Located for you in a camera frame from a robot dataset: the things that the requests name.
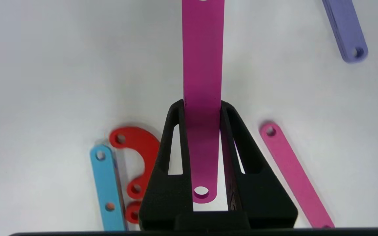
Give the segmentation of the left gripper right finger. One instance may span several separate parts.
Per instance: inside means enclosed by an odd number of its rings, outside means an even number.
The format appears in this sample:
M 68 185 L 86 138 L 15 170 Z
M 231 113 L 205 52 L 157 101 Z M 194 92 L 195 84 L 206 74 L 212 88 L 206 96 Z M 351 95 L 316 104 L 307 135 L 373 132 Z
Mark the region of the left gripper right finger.
M 229 211 L 251 229 L 293 228 L 298 210 L 231 104 L 222 101 L 220 137 Z

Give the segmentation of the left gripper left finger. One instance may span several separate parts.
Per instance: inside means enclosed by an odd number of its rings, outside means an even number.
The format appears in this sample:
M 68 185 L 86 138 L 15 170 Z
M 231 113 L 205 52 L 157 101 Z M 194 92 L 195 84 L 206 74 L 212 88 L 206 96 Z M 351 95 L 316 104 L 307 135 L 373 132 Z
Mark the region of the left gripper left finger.
M 182 174 L 169 175 L 174 127 L 179 126 Z M 158 155 L 139 210 L 141 230 L 174 230 L 175 219 L 193 212 L 190 155 L 184 101 L 173 103 L 166 116 Z

